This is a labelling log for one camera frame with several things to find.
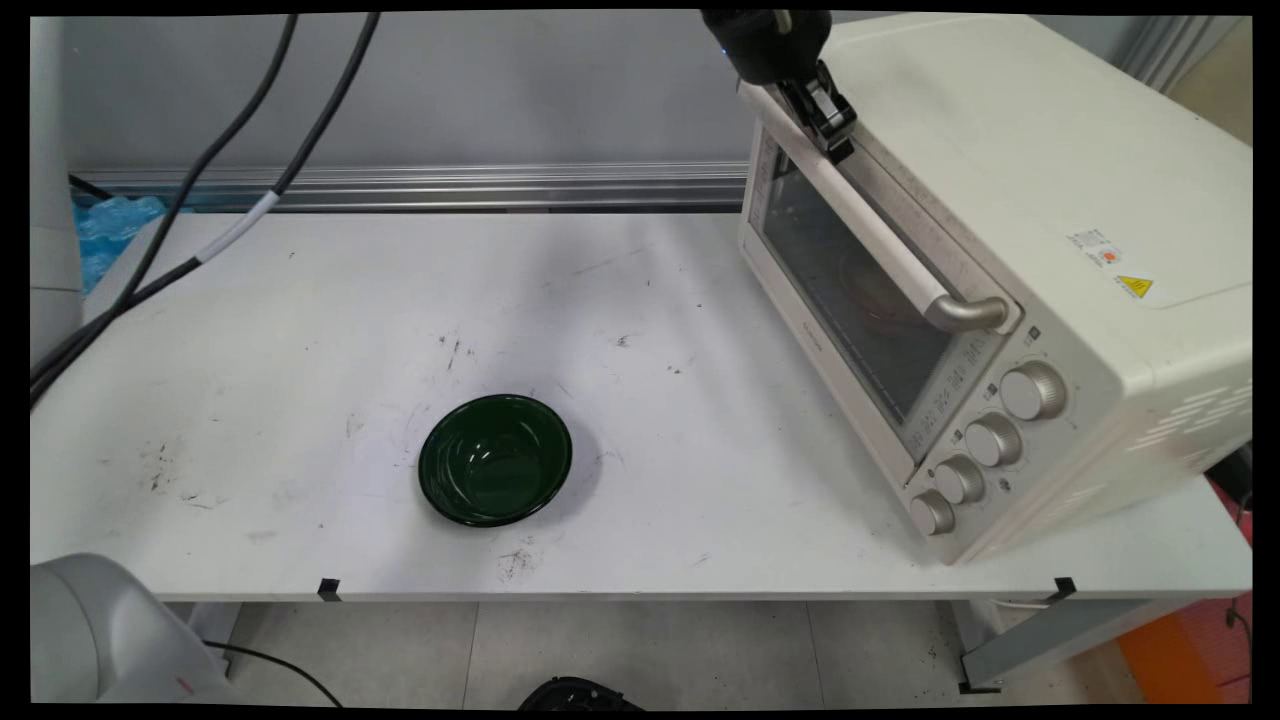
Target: gray wall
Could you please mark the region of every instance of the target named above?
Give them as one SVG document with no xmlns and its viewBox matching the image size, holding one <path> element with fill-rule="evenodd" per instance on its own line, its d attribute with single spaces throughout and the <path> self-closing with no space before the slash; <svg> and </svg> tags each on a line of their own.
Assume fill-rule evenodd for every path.
<svg viewBox="0 0 1280 720">
<path fill-rule="evenodd" d="M 1111 61 L 1143 20 L 1037 18 Z M 70 168 L 188 165 L 252 94 L 282 22 L 69 18 Z M 271 95 L 215 165 L 283 167 L 361 22 L 303 15 Z M 695 10 L 388 13 L 310 165 L 745 160 L 733 79 Z"/>
</svg>

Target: table leg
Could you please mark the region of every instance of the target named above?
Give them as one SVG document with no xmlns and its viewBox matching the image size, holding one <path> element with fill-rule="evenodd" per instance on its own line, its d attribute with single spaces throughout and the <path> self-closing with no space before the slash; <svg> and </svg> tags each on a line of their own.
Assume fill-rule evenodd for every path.
<svg viewBox="0 0 1280 720">
<path fill-rule="evenodd" d="M 232 630 L 239 619 L 239 602 L 197 602 L 187 618 L 187 626 L 202 641 L 227 644 L 232 642 Z M 209 652 L 220 661 L 225 674 L 230 666 L 230 661 L 224 657 L 225 651 L 209 648 Z"/>
<path fill-rule="evenodd" d="M 1062 662 L 1192 602 L 1068 598 L 1007 630 L 992 620 L 989 602 L 952 602 L 965 646 L 960 662 L 968 689 L 998 688 L 1004 678 Z"/>
</svg>

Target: warning label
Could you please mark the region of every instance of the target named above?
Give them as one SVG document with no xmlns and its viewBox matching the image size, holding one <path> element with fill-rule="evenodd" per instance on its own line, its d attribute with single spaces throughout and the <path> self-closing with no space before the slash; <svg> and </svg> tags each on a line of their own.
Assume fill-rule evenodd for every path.
<svg viewBox="0 0 1280 720">
<path fill-rule="evenodd" d="M 1147 297 L 1147 291 L 1151 290 L 1152 282 L 1143 278 L 1130 278 L 1126 275 L 1116 275 L 1116 279 L 1124 283 L 1125 287 L 1133 291 L 1139 299 Z"/>
<path fill-rule="evenodd" d="M 1139 301 L 1151 301 L 1156 281 L 1128 252 L 1116 246 L 1098 229 L 1088 229 L 1066 236 L 1085 258 L 1108 275 L 1125 295 Z"/>
</svg>

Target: oven knob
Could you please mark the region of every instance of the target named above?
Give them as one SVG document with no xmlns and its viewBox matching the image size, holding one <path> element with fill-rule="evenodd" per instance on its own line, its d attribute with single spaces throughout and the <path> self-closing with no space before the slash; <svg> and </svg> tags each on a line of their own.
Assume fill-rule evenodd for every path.
<svg viewBox="0 0 1280 720">
<path fill-rule="evenodd" d="M 1000 379 L 1000 398 L 1014 418 L 1052 418 L 1066 406 L 1066 383 L 1048 365 L 1032 361 Z"/>
<path fill-rule="evenodd" d="M 911 520 L 927 536 L 950 533 L 956 527 L 951 506 L 936 489 L 927 489 L 911 498 Z"/>
<path fill-rule="evenodd" d="M 977 502 L 984 489 L 982 470 L 964 455 L 948 457 L 933 469 L 933 484 L 951 505 Z"/>
<path fill-rule="evenodd" d="M 988 413 L 969 423 L 964 430 L 964 443 L 969 455 L 988 468 L 1016 462 L 1023 454 L 1018 428 L 1000 413 Z"/>
</svg>

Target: orange object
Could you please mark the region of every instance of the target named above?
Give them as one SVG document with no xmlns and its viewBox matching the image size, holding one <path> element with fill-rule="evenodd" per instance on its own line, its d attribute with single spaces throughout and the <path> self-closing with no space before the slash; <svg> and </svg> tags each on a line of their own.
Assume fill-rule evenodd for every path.
<svg viewBox="0 0 1280 720">
<path fill-rule="evenodd" d="M 1125 633 L 1116 642 L 1147 702 L 1222 702 L 1208 667 L 1196 652 L 1196 646 L 1176 614 Z"/>
<path fill-rule="evenodd" d="M 1235 501 L 1216 484 L 1211 486 L 1235 518 Z M 1252 512 L 1240 516 L 1240 532 L 1252 547 Z M 1235 603 L 1236 611 L 1252 624 L 1253 593 L 1244 593 Z M 1248 702 L 1249 647 L 1239 624 L 1226 626 L 1230 606 L 1230 600 L 1201 601 L 1116 639 L 1147 702 Z"/>
</svg>

